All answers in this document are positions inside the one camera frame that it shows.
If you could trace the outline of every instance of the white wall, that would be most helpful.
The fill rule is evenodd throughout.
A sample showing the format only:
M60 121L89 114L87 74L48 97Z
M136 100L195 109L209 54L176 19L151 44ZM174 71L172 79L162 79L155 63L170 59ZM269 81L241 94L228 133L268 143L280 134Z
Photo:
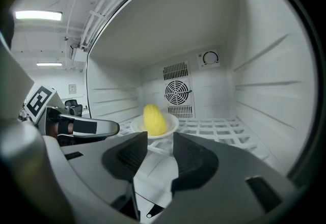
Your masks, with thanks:
M32 97L32 94L37 90L39 85L45 85L54 88L63 102L69 99L76 99L78 104L82 104L83 107L88 106L84 73L42 70L27 71L27 74L34 81L34 85L27 95L27 100ZM77 94L69 95L69 85L73 84L76 84Z
M220 57L219 67L199 70L197 54L202 51L217 49ZM178 55L141 70L142 105L156 104L162 111L167 112L168 102L164 97L165 81L162 67L188 61L188 70L192 86L189 98L194 98L194 114L196 118L228 118L230 114L230 89L227 64L223 48L212 45Z
M228 38L236 115L287 173L309 136L316 84L305 30L287 0L238 0Z
M139 70L88 59L87 86L92 118L118 123L140 115Z
M110 21L90 56L146 67L185 49L224 44L236 0L132 0Z

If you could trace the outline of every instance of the white plastic part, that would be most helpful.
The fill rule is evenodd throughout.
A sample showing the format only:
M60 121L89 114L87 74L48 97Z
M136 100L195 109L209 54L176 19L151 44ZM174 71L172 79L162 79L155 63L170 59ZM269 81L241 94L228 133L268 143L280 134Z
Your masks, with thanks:
M165 123L167 124L167 131L164 134L160 135L147 135L149 139L159 139L166 136L171 135L175 132L179 127L179 120L174 115L171 114L162 114L165 119ZM137 118L133 119L130 128L133 132L144 132L146 131L144 125L144 116L138 116Z
M136 193L136 201L137 201L137 208L141 214L141 223L149 224L158 218L160 213L155 216L148 214L150 210L153 208L154 203L148 201L147 199L143 198L137 193Z
M86 62L87 61L88 53L85 52L83 49L74 48L73 52L74 52L74 55L73 55L72 59L74 59L75 61L78 61L78 62Z

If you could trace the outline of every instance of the ventilation fan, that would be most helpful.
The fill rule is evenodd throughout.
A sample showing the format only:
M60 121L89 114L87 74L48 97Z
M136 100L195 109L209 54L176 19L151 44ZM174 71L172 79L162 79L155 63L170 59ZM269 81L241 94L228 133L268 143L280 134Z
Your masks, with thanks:
M173 80L166 83L165 97L169 102L168 105L189 105L189 88L188 79Z

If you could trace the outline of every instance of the yellow corn cob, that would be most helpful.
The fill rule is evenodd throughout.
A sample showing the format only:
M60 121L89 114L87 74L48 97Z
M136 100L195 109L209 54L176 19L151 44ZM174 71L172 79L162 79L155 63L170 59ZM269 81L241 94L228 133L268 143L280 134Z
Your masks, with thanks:
M145 106L144 125L150 135L161 135L167 131L165 119L155 104Z

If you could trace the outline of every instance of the white grid shelf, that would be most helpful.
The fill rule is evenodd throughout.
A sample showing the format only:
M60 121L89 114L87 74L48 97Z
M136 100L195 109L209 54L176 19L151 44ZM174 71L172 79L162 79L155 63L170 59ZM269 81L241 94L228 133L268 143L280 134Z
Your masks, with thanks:
M118 136L132 133L130 123L131 121L120 124ZM270 157L269 150L262 144L261 140L238 119L180 119L177 132L236 146L249 151L261 160ZM154 141L149 140L148 150L161 155L172 156L172 134Z

